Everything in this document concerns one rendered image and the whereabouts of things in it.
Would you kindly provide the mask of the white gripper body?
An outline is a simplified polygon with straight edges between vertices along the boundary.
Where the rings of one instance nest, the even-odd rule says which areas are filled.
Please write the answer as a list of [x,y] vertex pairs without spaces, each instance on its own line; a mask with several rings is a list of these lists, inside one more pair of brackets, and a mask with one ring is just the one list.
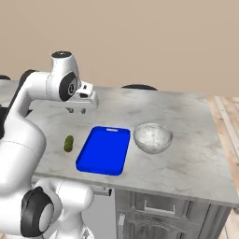
[[99,100],[98,100],[97,93],[94,91],[91,94],[91,96],[88,98],[79,98],[79,97],[73,96],[70,100],[66,102],[62,102],[62,105],[64,107],[76,108],[76,109],[81,109],[81,108],[95,109],[99,105]]

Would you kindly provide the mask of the blue tray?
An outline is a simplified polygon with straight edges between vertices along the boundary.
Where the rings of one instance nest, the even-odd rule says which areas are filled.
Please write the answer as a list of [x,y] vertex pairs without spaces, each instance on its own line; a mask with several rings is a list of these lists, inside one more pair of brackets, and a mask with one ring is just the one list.
[[130,143],[129,129],[95,126],[91,129],[77,160],[80,172],[119,176]]

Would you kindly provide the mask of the grey marbled bowl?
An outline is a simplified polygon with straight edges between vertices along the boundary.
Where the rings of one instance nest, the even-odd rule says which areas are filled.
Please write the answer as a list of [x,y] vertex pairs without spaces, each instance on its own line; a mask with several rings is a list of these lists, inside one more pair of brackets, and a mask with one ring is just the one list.
[[159,123],[144,123],[134,129],[134,142],[148,154],[164,152],[173,141],[173,132]]

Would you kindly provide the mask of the green cucumber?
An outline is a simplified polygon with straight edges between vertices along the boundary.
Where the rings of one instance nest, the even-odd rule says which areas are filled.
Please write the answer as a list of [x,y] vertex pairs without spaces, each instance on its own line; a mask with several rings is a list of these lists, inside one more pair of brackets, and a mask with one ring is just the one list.
[[74,143],[74,136],[73,135],[68,135],[65,138],[63,149],[66,152],[70,152],[73,149],[73,143]]

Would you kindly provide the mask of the grey cabinet door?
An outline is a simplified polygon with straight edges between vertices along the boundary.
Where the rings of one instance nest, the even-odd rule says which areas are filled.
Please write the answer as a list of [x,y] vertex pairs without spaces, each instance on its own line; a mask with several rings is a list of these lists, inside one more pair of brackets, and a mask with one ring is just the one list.
[[115,194],[96,195],[89,209],[82,213],[84,222],[91,229],[95,239],[117,239]]

